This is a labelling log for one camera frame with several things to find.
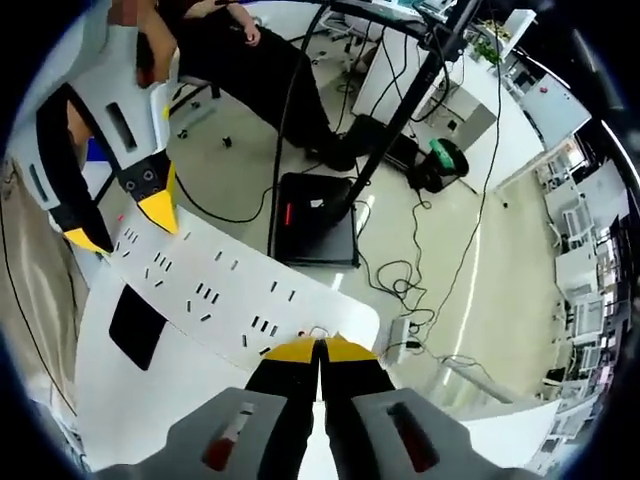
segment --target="person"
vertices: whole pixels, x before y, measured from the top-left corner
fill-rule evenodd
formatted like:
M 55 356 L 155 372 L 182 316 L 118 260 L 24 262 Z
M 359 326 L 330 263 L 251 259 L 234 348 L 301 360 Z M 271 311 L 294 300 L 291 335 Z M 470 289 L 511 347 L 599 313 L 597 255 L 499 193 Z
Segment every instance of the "person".
M 301 60 L 284 138 L 334 170 L 348 171 L 355 166 L 355 156 L 329 126 L 311 61 L 299 49 L 256 25 L 239 4 L 160 0 L 158 11 L 178 41 L 181 74 L 211 82 L 276 130 L 292 74 Z
M 155 2 L 136 1 L 133 22 L 137 21 L 153 56 L 149 69 L 137 69 L 139 83 L 146 87 L 168 79 L 176 41 L 156 12 Z M 112 12 L 122 4 L 114 1 Z M 120 17 L 126 12 L 121 9 Z M 130 24 L 118 15 L 110 15 L 110 20 Z M 82 166 L 92 133 L 71 103 L 67 104 L 67 129 Z M 69 444 L 81 451 L 73 380 L 88 286 L 69 244 L 51 228 L 23 175 L 13 158 L 0 158 L 0 325 L 29 397 L 51 413 Z

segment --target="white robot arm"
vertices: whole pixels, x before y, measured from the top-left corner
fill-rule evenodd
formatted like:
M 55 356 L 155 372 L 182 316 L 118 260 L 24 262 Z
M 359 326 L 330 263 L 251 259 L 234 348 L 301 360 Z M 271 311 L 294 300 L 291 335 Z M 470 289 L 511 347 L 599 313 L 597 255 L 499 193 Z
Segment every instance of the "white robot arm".
M 171 199 L 174 168 L 166 155 L 177 68 L 169 81 L 140 87 L 138 28 L 109 25 L 110 8 L 111 0 L 99 0 L 55 45 L 25 97 L 8 148 L 30 193 L 65 236 L 102 253 L 111 252 L 113 245 L 78 167 L 67 131 L 68 101 L 145 215 L 165 230 L 177 231 Z

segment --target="power strip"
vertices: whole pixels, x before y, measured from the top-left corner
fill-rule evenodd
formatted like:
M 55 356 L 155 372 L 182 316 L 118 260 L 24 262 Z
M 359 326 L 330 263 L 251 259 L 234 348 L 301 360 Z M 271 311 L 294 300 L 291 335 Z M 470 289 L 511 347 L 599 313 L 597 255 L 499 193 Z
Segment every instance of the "power strip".
M 409 340 L 410 317 L 396 318 L 391 323 L 389 343 L 385 349 L 384 363 L 387 366 L 397 365 L 407 356 L 407 341 Z

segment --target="beige fabric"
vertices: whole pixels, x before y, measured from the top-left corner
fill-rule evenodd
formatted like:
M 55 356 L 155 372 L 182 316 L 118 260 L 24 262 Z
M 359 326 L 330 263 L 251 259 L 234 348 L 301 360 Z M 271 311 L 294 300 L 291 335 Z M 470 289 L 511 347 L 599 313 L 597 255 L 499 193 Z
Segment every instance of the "beige fabric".
M 12 162 L 2 169 L 3 242 L 16 293 L 0 251 L 0 324 L 27 393 L 48 406 L 67 427 L 75 426 L 73 378 L 79 324 L 88 289 L 61 234 L 29 195 Z M 33 338 L 20 312 L 16 294 Z M 37 344 L 42 359 L 39 357 Z M 43 365 L 46 364 L 55 384 Z

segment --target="black pole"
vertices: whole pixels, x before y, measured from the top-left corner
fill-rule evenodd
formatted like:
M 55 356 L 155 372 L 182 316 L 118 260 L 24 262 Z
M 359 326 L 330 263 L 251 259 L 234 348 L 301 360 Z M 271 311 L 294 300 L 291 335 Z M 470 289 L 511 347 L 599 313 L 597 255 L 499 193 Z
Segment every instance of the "black pole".
M 453 35 L 450 35 L 444 45 L 442 45 L 442 56 L 444 58 L 447 58 L 448 55 L 452 53 L 451 50 L 456 48 L 457 38 L 459 35 L 462 35 L 464 29 L 467 28 L 471 22 L 480 1 L 481 0 L 459 0 L 453 7 L 445 24 L 445 26 L 453 32 Z M 438 49 L 438 40 L 436 40 L 434 35 L 430 35 L 427 46 L 431 48 L 432 51 Z M 389 125 L 385 128 L 382 140 L 369 156 L 369 160 L 367 160 L 367 163 L 362 169 L 362 173 L 349 190 L 349 194 L 345 198 L 342 206 L 338 208 L 338 219 L 342 219 L 351 211 L 354 202 L 358 199 L 364 187 L 367 186 L 373 176 L 373 172 L 378 168 L 378 165 L 380 165 L 380 162 L 384 159 L 393 142 L 396 141 L 402 129 L 411 119 L 411 115 L 413 115 L 414 110 L 427 94 L 429 87 L 431 87 L 435 81 L 441 68 L 444 67 L 441 65 L 439 56 L 429 53 L 415 79 L 411 82 L 407 94 L 400 102 L 400 105 L 398 105 Z

